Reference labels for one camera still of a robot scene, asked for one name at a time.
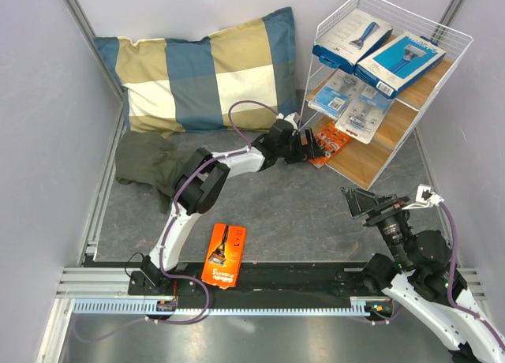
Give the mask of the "white Gillette SkinGuard pack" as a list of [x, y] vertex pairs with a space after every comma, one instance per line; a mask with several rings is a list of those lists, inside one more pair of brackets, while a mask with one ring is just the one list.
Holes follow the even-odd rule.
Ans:
[[309, 100], [309, 107], [336, 121], [364, 86], [365, 83], [354, 75], [336, 70]]

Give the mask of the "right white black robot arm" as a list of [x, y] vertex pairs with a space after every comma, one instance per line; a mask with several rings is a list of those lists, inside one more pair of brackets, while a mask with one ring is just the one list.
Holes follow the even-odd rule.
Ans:
[[353, 218], [375, 227], [390, 255], [376, 253], [358, 272], [339, 272], [345, 295], [384, 295], [427, 326], [445, 345], [454, 362], [502, 362], [504, 337], [492, 325], [457, 270], [457, 231], [448, 242], [440, 230], [414, 233], [410, 211], [446, 208], [429, 185], [419, 185], [414, 201], [407, 196], [379, 196], [343, 187]]

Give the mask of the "white blue razor box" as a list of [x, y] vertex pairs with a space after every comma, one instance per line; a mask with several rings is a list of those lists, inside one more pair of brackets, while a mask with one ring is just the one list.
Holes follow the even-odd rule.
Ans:
[[312, 53], [320, 63], [352, 74], [358, 62], [376, 51], [393, 29], [392, 24], [354, 9], [316, 39]]

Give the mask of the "blue Harry's razor box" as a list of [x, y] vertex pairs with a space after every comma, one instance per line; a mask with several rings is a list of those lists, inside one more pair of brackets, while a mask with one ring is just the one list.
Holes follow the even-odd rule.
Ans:
[[354, 75], [387, 99], [394, 99], [445, 56], [445, 50], [425, 37], [403, 32], [360, 60]]

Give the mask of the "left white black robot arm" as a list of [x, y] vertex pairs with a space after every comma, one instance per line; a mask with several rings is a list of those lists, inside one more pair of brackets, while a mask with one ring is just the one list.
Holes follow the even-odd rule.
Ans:
[[186, 239], [196, 221], [218, 200], [226, 180], [272, 167], [278, 159], [287, 164], [324, 157], [311, 129], [301, 132], [287, 119], [275, 121], [267, 133], [238, 150], [211, 153], [197, 149], [175, 182], [169, 217], [153, 250], [142, 260], [140, 271], [155, 294], [173, 286], [170, 270], [179, 262]]

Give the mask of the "clear blister razor pack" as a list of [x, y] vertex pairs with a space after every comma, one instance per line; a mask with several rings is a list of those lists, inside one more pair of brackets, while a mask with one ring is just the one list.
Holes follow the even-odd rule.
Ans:
[[393, 102], [375, 88], [365, 85], [335, 123], [336, 129], [363, 144], [369, 144]]

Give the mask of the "orange Gillette Fusion box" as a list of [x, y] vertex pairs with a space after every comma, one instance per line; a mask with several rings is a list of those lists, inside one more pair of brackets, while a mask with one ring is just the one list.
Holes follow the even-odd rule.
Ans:
[[246, 228], [216, 223], [204, 261], [201, 280], [226, 290], [237, 285], [245, 247]]

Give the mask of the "orange Styler razor box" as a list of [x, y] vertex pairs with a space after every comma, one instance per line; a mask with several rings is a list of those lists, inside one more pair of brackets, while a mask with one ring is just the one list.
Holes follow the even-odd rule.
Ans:
[[352, 140], [352, 137], [336, 129], [334, 122], [327, 123], [315, 134], [315, 138], [319, 147], [324, 152], [323, 157], [310, 160], [310, 163], [316, 168], [325, 166]]

